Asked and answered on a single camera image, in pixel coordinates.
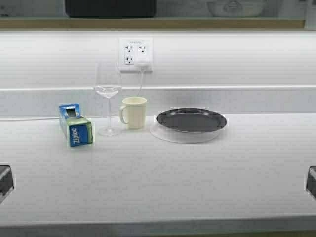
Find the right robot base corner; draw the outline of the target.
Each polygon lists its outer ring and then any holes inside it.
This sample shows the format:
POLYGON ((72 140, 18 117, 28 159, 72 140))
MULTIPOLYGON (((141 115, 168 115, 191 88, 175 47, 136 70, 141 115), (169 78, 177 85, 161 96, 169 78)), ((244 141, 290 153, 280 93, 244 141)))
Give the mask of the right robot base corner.
POLYGON ((316 198, 316 167, 311 166, 308 171, 306 190, 316 198))

